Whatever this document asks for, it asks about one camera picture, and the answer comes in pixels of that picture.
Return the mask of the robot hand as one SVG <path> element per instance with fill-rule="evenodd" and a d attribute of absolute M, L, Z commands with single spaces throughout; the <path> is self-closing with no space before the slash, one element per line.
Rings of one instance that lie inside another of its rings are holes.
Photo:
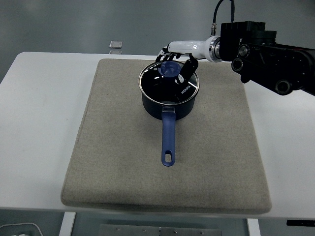
<path fill-rule="evenodd" d="M 163 59 L 173 60 L 181 55 L 192 57 L 193 59 L 206 59 L 210 62 L 220 62 L 221 59 L 216 56 L 216 46 L 220 42 L 219 36 L 210 36 L 205 41 L 173 41 L 163 47 L 157 55 L 156 62 Z"/>

